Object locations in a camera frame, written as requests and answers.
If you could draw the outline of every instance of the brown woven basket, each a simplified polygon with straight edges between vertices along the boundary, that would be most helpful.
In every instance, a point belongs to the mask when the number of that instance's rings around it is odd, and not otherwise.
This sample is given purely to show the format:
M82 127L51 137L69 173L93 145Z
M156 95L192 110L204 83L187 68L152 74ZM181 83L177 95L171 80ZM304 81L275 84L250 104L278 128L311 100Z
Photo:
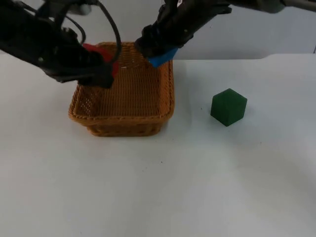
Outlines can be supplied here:
M101 43L110 53L115 43ZM78 85L69 117L96 136L149 136L158 133L174 110L172 62L154 68L122 44L119 72L111 89Z

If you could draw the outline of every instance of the blue object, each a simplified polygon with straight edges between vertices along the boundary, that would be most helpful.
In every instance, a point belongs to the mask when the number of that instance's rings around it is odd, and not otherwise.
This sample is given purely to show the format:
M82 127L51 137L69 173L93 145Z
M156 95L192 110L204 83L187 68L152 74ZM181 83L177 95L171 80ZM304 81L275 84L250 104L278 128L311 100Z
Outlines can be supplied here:
M148 61L155 67L159 67L160 65L164 64L167 61L170 61L173 59L174 55L176 54L176 52L178 51L178 48L174 48L172 50L170 50L169 52L161 55L161 56L157 56L157 57L153 57L153 58L148 58Z

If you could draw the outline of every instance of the green cube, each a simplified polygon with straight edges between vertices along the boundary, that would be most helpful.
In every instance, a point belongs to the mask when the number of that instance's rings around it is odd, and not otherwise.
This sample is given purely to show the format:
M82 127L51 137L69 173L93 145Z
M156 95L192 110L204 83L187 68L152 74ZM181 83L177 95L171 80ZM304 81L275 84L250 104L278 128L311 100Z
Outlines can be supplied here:
M211 115L223 125L229 126L243 118L247 104L247 98L227 89L214 95Z

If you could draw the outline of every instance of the black cable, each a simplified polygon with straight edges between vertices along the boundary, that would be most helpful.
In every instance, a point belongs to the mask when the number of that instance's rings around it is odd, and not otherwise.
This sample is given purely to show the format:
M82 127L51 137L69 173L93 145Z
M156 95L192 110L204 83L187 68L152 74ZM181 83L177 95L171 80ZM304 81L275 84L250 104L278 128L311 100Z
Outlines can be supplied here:
M120 39L119 30L118 30L118 28L117 28L112 16L109 14L109 12L105 8L105 6L99 0L90 0L90 1L87 1L87 2L89 2L91 5L96 5L99 8L101 8L101 10L103 11L104 15L106 16L106 18L108 19L109 23L112 26L112 29L114 31L114 34L115 34L115 37L116 37L116 41L117 41L117 51L115 52L114 57L112 58L112 60L109 63L114 63L115 61L118 60L119 55L120 55L120 53L122 51L122 42L121 42L121 39Z
M18 4L20 4L21 7L23 7L24 9L30 11L30 12L36 12L36 10L34 8L32 8L31 6L27 5L26 3L19 1ZM86 33L83 29L83 27L81 25L79 25L74 19L70 18L69 16L66 16L66 18L68 20L70 20L80 31L81 33L81 42L80 44L83 44L87 38Z

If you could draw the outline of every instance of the red object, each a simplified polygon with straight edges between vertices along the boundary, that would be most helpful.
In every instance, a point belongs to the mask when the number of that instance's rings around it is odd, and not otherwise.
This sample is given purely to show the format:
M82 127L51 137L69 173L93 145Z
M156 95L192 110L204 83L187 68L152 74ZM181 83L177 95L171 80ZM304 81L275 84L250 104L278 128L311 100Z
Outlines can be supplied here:
M112 59L112 55L105 50L104 48L98 48L97 46L88 44L88 43L84 43L83 47L88 50L89 52L94 51L94 52L98 52L103 56L103 59L105 62L110 62L110 60ZM119 71L119 63L116 61L113 63L113 71L112 71L112 76L115 76Z

